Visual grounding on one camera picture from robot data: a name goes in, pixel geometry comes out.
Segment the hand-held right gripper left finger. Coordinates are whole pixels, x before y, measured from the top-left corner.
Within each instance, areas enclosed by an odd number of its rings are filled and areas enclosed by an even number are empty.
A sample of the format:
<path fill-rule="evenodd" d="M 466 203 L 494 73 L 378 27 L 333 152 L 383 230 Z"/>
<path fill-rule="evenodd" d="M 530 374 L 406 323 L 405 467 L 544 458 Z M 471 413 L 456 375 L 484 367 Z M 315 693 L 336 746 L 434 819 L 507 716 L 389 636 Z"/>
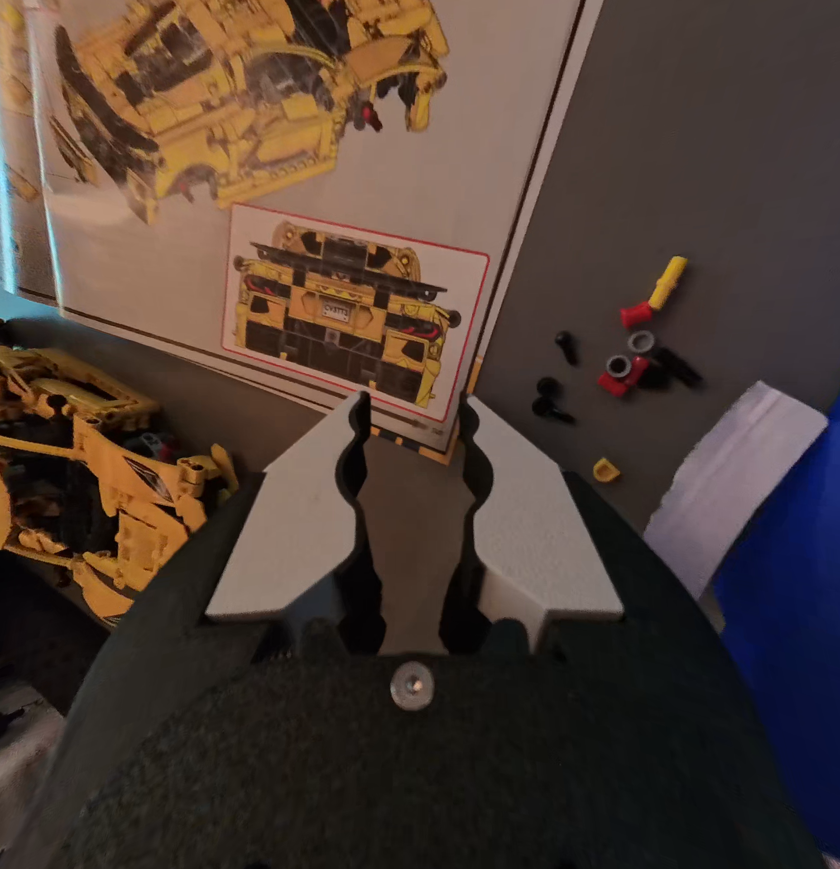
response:
<path fill-rule="evenodd" d="M 266 467 L 209 620 L 275 621 L 296 640 L 326 620 L 349 653 L 380 651 L 382 581 L 358 500 L 370 433 L 370 393 L 355 392 Z"/>

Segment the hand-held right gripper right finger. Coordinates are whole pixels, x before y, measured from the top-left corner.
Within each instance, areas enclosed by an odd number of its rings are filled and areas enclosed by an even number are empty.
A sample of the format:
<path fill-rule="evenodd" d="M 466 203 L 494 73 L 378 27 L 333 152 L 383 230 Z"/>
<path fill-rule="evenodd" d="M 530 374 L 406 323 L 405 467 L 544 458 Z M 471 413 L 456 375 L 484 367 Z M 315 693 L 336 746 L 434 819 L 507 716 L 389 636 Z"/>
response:
<path fill-rule="evenodd" d="M 562 469 L 476 397 L 459 418 L 473 502 L 439 623 L 447 652 L 478 653 L 499 621 L 516 622 L 530 651 L 557 621 L 620 621 L 623 603 Z"/>

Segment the yellow toy brick car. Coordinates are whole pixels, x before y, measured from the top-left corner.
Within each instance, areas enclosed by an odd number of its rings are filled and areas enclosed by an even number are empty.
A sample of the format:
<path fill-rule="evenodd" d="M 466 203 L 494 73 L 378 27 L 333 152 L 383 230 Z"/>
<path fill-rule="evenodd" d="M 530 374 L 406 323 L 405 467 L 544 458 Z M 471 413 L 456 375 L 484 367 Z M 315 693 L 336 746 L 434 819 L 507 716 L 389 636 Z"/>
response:
<path fill-rule="evenodd" d="M 109 626 L 238 489 L 225 448 L 184 454 L 160 420 L 69 353 L 0 343 L 0 551 L 61 571 Z"/>

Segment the grey desk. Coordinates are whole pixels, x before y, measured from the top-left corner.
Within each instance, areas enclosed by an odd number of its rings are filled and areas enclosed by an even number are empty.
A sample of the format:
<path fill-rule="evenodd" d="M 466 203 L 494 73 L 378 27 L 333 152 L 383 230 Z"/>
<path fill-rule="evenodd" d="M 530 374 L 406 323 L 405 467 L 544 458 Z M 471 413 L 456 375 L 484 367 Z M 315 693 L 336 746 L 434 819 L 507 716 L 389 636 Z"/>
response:
<path fill-rule="evenodd" d="M 627 351 L 620 309 L 647 299 L 677 255 L 686 270 L 646 328 L 704 386 L 608 396 L 596 381 Z M 640 526 L 754 383 L 828 418 L 840 391 L 840 2 L 600 2 L 500 302 L 472 396 L 565 470 L 613 462 L 624 480 L 610 498 Z M 106 339 L 24 305 L 22 330 L 71 352 Z M 562 330 L 577 339 L 575 368 Z M 123 340 L 147 361 L 147 345 Z M 575 425 L 532 413 L 544 376 Z M 267 457 L 308 407 L 254 386 L 261 410 L 214 409 L 200 375 L 177 384 Z"/>

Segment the white paper strip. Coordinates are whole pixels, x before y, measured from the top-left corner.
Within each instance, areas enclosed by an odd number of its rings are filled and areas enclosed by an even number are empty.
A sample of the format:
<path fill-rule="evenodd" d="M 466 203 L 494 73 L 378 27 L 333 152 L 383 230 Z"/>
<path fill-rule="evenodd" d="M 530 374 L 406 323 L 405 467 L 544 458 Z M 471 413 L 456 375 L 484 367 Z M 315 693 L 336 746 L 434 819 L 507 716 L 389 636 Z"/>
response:
<path fill-rule="evenodd" d="M 694 601 L 754 513 L 827 425 L 819 410 L 759 381 L 693 447 L 643 540 Z"/>

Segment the pile of small bricks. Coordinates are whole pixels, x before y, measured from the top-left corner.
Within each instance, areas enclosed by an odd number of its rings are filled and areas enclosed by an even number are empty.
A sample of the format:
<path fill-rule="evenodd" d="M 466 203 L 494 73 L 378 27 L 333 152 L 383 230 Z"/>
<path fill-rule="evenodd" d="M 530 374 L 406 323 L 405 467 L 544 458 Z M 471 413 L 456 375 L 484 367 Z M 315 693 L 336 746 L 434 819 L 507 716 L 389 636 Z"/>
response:
<path fill-rule="evenodd" d="M 678 382 L 688 389 L 703 388 L 705 381 L 702 375 L 675 351 L 659 343 L 655 333 L 646 328 L 667 304 L 687 264 L 686 257 L 672 257 L 648 298 L 620 309 L 621 326 L 628 333 L 626 352 L 611 355 L 597 378 L 597 385 L 606 395 L 622 399 L 636 389 L 664 390 L 672 382 Z M 579 366 L 578 342 L 571 332 L 558 332 L 555 343 L 569 366 Z M 573 415 L 557 403 L 562 389 L 555 377 L 540 378 L 535 385 L 532 413 L 542 419 L 575 425 Z"/>

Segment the blue plastic bin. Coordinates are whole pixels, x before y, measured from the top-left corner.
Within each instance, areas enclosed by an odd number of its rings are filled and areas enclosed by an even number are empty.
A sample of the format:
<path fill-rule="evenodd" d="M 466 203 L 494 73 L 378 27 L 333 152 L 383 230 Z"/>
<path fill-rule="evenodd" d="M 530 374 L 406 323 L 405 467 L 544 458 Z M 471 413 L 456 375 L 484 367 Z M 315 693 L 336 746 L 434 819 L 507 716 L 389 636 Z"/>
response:
<path fill-rule="evenodd" d="M 840 393 L 723 561 L 715 593 L 795 809 L 840 862 Z"/>

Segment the white shirt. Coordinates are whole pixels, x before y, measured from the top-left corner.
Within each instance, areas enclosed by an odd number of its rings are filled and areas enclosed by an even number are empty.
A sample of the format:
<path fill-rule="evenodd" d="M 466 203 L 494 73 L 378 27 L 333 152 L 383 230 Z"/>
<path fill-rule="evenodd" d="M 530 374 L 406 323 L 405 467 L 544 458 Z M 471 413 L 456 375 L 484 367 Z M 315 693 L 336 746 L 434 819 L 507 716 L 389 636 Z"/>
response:
<path fill-rule="evenodd" d="M 21 679 L 0 681 L 0 854 L 9 846 L 30 809 L 64 717 Z"/>

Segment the open instruction booklet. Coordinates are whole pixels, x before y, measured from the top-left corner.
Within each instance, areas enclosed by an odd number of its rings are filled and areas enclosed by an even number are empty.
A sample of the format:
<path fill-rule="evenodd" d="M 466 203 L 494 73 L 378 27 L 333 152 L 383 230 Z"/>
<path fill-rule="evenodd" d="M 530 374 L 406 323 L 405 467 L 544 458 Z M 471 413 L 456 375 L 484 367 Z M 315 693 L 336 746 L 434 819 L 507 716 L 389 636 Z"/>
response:
<path fill-rule="evenodd" d="M 0 282 L 443 451 L 600 2 L 0 2 Z"/>

